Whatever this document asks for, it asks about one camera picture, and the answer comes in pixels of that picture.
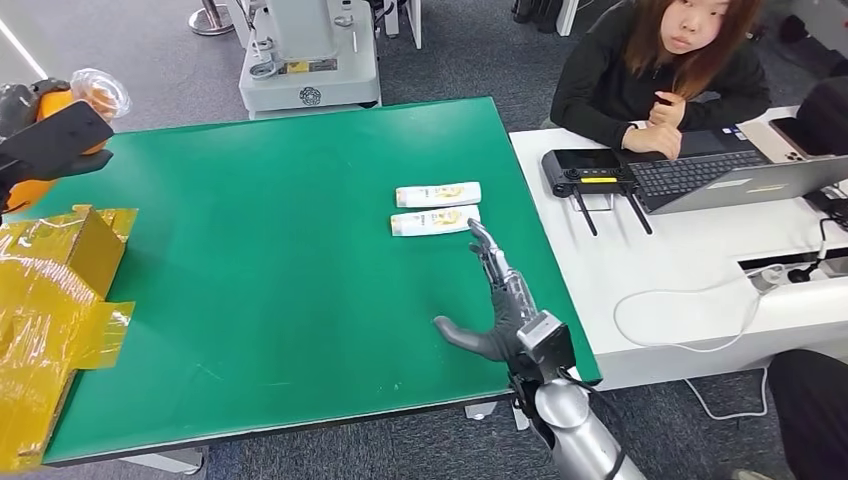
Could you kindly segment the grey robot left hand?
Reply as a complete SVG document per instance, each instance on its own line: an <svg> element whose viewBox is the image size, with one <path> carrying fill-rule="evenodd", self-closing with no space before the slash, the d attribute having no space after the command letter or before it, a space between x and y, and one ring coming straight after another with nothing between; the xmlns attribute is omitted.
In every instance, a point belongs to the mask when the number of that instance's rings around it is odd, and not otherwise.
<svg viewBox="0 0 848 480"><path fill-rule="evenodd" d="M2 84L1 141L4 142L36 121L40 100L44 95L69 89L68 81L52 77L31 84Z"/></svg>

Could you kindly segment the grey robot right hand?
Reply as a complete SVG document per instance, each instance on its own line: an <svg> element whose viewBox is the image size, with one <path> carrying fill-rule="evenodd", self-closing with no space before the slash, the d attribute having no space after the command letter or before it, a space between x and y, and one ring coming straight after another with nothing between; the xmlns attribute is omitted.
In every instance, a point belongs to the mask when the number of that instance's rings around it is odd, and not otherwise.
<svg viewBox="0 0 848 480"><path fill-rule="evenodd" d="M460 328L445 316L435 317L433 324L448 343L493 362L507 362L524 351L517 332L537 310L523 276L510 266L485 226L474 218L468 226L476 239L469 249L480 260L489 283L494 325L480 333Z"/></svg>

